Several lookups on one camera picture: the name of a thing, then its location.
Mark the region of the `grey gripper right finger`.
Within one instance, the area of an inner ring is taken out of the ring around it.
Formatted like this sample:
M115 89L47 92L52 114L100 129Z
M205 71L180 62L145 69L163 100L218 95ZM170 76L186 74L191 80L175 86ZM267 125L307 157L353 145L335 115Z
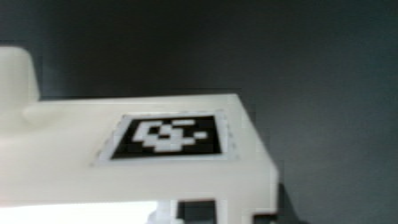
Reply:
M255 214L251 217L251 224L276 224L276 215Z

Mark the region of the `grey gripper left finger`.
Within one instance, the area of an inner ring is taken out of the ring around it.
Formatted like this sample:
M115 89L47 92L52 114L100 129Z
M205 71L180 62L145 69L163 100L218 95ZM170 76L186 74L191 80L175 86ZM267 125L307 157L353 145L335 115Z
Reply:
M182 220L182 224L216 224L214 201L179 201L175 218Z

